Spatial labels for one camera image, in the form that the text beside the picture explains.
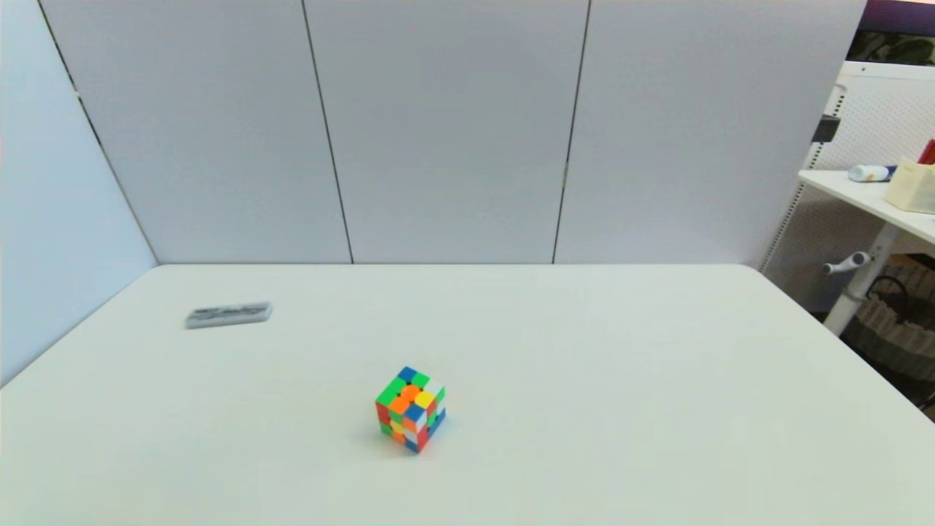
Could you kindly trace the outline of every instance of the beige box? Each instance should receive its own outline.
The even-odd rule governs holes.
[[[899,161],[886,200],[908,212],[935,213],[935,166]]]

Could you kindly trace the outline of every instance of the basket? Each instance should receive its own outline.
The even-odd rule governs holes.
[[[914,404],[935,403],[935,270],[885,267],[841,339]]]

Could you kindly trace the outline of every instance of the white table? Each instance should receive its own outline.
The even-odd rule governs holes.
[[[4,526],[935,524],[935,426],[743,267],[165,266],[2,395]]]
[[[867,250],[872,261],[855,271],[825,319],[825,327],[841,335],[867,296],[873,280],[886,265],[901,230],[935,243],[935,215],[900,210],[884,199],[886,183],[854,183],[847,179],[846,171],[802,170],[798,178],[886,221]]]

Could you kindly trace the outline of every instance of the white bottle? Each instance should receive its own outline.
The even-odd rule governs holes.
[[[896,167],[857,165],[847,170],[847,178],[858,183],[885,183],[893,177]]]

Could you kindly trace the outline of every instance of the gray partition wall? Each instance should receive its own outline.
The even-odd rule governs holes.
[[[42,5],[160,262],[752,264],[864,2]]]
[[[350,261],[299,1],[42,5],[162,263]]]
[[[0,387],[155,265],[36,0],[3,0]]]
[[[556,262],[747,263],[863,0],[594,0]]]
[[[586,0],[307,0],[355,261],[552,260]]]

